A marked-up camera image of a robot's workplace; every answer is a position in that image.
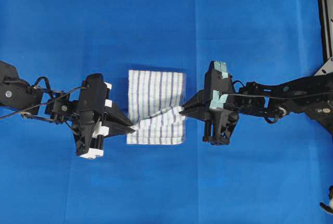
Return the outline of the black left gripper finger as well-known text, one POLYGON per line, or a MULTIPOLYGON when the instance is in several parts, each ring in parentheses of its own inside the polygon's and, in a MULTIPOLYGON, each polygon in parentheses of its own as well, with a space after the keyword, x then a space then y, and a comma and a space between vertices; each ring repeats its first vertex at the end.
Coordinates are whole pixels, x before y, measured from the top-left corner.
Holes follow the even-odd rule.
POLYGON ((105 106, 105 120, 109 122, 116 122, 124 126, 132 126, 131 120, 121 111, 116 103, 112 107, 105 106))
POLYGON ((118 135, 127 135, 134 133, 135 130, 128 126, 110 126, 108 127, 108 133, 104 135, 104 138, 109 138, 118 135))

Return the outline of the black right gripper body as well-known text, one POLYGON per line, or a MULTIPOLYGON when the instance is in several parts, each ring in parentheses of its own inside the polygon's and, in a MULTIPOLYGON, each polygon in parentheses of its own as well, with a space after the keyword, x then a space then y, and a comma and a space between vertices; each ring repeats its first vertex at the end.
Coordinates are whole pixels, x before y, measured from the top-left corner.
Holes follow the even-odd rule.
POLYGON ((239 120, 234 109, 235 93, 232 76, 221 61, 210 62, 204 76, 204 136, 203 141, 215 146, 228 145, 239 120))

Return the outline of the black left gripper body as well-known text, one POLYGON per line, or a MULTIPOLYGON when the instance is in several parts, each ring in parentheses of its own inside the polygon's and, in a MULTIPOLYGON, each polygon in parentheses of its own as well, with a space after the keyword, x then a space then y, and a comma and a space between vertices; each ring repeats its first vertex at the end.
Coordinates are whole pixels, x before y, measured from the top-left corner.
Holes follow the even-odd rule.
POLYGON ((79 157, 93 160, 104 155, 103 140, 109 128, 103 127, 102 121, 105 107, 112 105, 108 99, 111 88, 100 73, 91 74, 82 82, 72 120, 75 153, 79 157))

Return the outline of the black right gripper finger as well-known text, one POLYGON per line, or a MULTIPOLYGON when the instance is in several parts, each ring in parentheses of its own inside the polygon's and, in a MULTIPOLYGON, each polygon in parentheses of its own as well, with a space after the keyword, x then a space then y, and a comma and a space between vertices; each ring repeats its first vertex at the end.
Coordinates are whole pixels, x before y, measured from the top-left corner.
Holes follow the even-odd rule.
POLYGON ((203 107, 204 109, 207 108, 207 97, 204 90, 198 91, 193 97, 191 97, 187 102, 185 102, 182 107, 184 109, 194 109, 203 107))
POLYGON ((194 118, 200 121, 206 121, 208 119, 208 115, 205 110, 203 109, 185 109, 179 112, 180 115, 194 118))

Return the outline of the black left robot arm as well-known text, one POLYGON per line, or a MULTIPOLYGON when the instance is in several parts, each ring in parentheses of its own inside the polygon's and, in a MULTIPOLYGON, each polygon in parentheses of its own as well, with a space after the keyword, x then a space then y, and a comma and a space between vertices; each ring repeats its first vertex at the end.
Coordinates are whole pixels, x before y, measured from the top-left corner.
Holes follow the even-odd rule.
POLYGON ((65 123, 73 133, 76 156, 85 159, 103 156, 104 139, 135 131, 130 119, 110 100, 111 89, 102 74, 91 74, 77 87, 79 98, 71 101, 71 93, 52 90, 48 78, 41 76, 31 85, 13 65, 1 62, 1 107, 23 118, 65 123))

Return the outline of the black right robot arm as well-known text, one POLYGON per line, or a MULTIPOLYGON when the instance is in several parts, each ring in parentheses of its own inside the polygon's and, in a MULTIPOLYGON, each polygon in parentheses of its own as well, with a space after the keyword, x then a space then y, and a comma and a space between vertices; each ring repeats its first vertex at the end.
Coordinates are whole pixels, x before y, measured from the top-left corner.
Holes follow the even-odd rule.
POLYGON ((247 82, 235 90, 226 63, 210 62, 204 88, 182 106, 180 115, 204 122, 203 141, 228 145, 241 114, 275 124, 289 113, 304 113, 332 133, 332 73, 280 85, 247 82))

